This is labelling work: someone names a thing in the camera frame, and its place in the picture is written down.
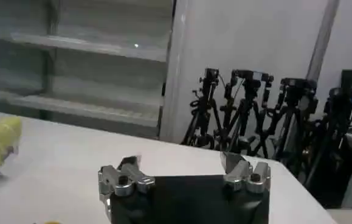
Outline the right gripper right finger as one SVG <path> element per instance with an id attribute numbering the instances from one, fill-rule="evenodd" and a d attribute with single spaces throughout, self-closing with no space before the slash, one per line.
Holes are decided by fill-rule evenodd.
<path id="1" fill-rule="evenodd" d="M 221 152 L 221 164 L 225 171 L 223 182 L 231 191 L 246 190 L 252 194 L 270 191 L 271 168 L 268 163 L 257 162 L 253 166 L 241 154 Z"/>

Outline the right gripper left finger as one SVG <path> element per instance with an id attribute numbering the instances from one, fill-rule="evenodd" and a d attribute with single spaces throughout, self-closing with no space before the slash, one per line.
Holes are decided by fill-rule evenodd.
<path id="1" fill-rule="evenodd" d="M 117 167 L 102 166 L 98 170 L 99 200 L 104 204 L 105 213 L 111 220 L 111 196 L 129 197 L 136 191 L 148 195 L 156 186 L 156 179 L 146 175 L 140 168 L 140 155 L 124 157 Z"/>

